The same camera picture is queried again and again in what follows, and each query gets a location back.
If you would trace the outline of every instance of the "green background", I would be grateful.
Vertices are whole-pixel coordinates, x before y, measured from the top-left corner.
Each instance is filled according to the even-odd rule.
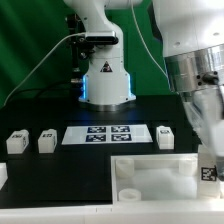
[[[147,14],[149,3],[150,0],[143,0],[135,12],[150,51],[164,67],[162,45],[152,37]],[[0,1],[0,106],[51,48],[68,35],[64,18],[71,13],[63,0]],[[109,11],[107,15],[124,32],[125,68],[132,77],[132,91],[136,95],[171,94],[167,79],[140,41],[131,10]],[[62,44],[21,89],[42,88],[70,78],[71,53],[68,46]]]

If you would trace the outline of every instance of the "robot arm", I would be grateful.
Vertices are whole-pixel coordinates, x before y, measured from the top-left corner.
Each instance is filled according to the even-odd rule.
[[[170,88],[224,180],[224,1],[153,0]]]
[[[84,93],[79,101],[99,111],[114,111],[135,100],[130,75],[124,69],[123,32],[111,23],[105,9],[125,9],[130,0],[64,0],[82,20],[83,42],[94,46],[89,70],[83,78]],[[142,0],[132,0],[139,4]]]

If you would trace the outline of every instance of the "white box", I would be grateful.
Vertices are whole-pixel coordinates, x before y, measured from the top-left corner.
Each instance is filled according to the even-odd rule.
[[[49,129],[43,131],[38,139],[39,153],[53,153],[57,145],[57,131]]]
[[[22,154],[29,144],[27,130],[14,131],[6,140],[8,154]]]

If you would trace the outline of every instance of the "black tabletop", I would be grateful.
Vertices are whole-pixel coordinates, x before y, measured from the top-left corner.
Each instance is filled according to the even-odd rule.
[[[153,143],[61,145],[67,126],[131,124],[146,124]],[[160,125],[171,127],[173,151],[159,150]],[[7,138],[22,129],[29,131],[29,146],[21,155],[8,155]],[[57,130],[57,147],[53,154],[39,154],[37,140],[48,129]],[[198,143],[178,96],[139,96],[119,112],[89,111],[67,98],[13,101],[0,110],[0,162],[8,172],[0,208],[110,204],[111,156],[191,153]]]

